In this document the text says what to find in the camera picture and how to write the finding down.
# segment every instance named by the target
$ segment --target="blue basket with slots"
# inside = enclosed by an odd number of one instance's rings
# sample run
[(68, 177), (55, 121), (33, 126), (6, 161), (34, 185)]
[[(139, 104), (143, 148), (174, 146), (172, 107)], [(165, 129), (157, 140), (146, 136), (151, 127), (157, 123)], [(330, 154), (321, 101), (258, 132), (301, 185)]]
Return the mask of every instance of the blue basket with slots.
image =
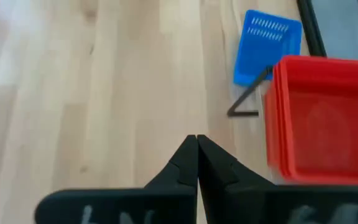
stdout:
[(301, 38), (301, 22), (248, 10), (234, 67), (234, 83), (248, 86), (266, 66), (275, 65), (284, 55), (299, 55)]

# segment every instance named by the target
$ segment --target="blue object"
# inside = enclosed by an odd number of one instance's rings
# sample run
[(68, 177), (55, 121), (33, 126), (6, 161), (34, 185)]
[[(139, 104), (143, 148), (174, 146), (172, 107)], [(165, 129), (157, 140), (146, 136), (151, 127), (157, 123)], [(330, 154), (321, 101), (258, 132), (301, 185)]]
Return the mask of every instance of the blue object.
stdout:
[(248, 86), (266, 66), (275, 65), (284, 55), (299, 55), (301, 38), (301, 22), (248, 10), (234, 67), (234, 83)]

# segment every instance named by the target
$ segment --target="wood grain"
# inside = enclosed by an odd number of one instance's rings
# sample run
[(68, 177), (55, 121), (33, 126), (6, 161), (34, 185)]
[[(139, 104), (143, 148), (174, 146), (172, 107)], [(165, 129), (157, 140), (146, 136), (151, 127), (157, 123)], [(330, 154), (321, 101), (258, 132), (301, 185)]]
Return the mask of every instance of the wood grain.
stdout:
[(226, 116), (248, 9), (299, 19), (292, 0), (0, 0), (0, 223), (59, 189), (141, 187), (187, 134), (271, 179), (263, 116)]

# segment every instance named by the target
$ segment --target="red plastic bin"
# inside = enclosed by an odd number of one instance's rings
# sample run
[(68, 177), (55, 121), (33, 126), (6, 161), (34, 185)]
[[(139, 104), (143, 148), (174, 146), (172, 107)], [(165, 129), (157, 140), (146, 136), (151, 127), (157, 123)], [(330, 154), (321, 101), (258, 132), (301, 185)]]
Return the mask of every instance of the red plastic bin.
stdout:
[(306, 184), (358, 184), (358, 61), (285, 57), (265, 96), (268, 162)]

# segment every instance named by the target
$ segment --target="wooden floor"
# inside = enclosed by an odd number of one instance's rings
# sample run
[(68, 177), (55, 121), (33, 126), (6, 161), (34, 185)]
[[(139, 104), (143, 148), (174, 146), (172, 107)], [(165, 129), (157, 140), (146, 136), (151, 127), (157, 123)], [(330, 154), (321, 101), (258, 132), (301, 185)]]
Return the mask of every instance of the wooden floor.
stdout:
[(299, 19), (295, 0), (0, 0), (0, 223), (55, 190), (142, 187), (187, 134), (271, 179), (263, 118), (226, 116), (248, 9)]

